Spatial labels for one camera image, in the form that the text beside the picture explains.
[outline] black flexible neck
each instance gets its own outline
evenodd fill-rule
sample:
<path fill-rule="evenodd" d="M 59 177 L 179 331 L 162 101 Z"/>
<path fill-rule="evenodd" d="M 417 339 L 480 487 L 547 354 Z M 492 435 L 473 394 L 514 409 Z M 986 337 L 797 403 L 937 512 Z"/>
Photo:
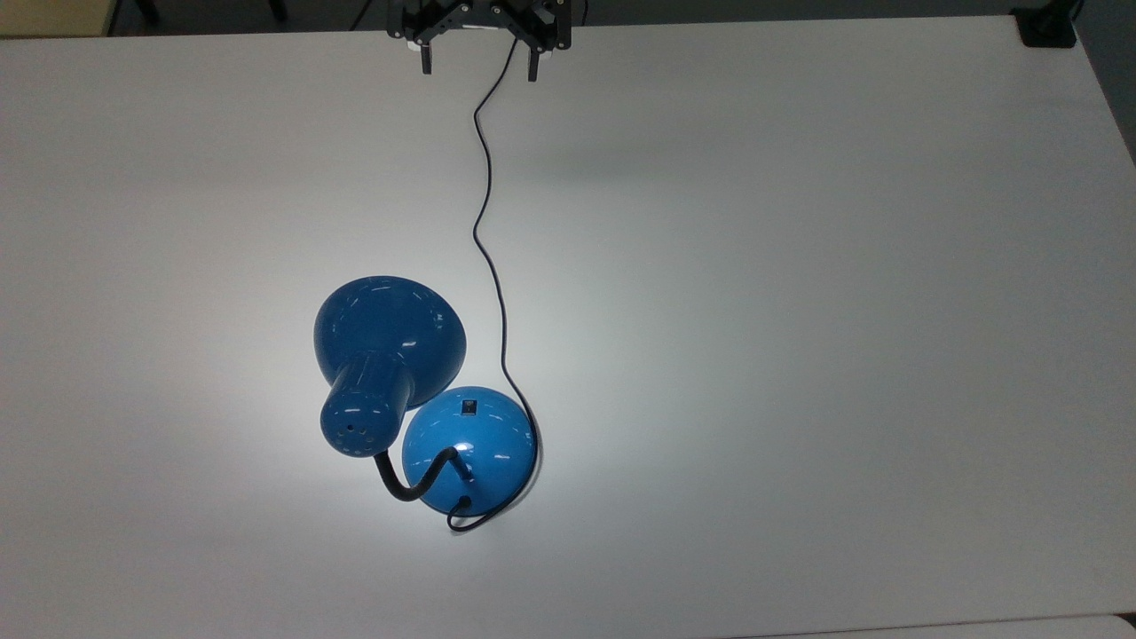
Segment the black flexible neck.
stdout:
<path fill-rule="evenodd" d="M 457 468 L 460 474 L 468 472 L 458 458 L 458 449 L 451 446 L 449 448 L 443 448 L 442 451 L 434 457 L 429 467 L 426 468 L 426 474 L 423 475 L 421 481 L 410 488 L 407 488 L 402 486 L 401 481 L 399 481 L 399 475 L 394 474 L 394 466 L 391 464 L 391 456 L 387 455 L 385 450 L 375 455 L 375 465 L 378 466 L 378 476 L 383 478 L 383 486 L 386 487 L 386 490 L 391 491 L 391 495 L 393 495 L 395 499 L 401 501 L 414 501 L 423 495 L 426 495 L 426 491 L 429 490 L 429 488 L 434 486 L 434 482 L 437 480 L 438 473 L 441 473 L 442 468 L 445 467 L 446 462 L 452 462 L 453 467 Z"/>

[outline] white table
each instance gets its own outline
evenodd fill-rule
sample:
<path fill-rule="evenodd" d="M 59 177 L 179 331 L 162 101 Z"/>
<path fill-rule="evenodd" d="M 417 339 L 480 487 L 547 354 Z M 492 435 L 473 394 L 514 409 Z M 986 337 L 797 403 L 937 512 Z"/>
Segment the white table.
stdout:
<path fill-rule="evenodd" d="M 1009 17 L 518 57 L 484 232 L 534 490 L 453 537 L 324 443 L 312 321 L 358 276 L 446 297 L 457 383 L 506 388 L 467 233 L 508 44 L 425 77 L 365 33 L 0 42 L 0 634 L 1136 608 L 1136 169 L 1084 52 Z"/>

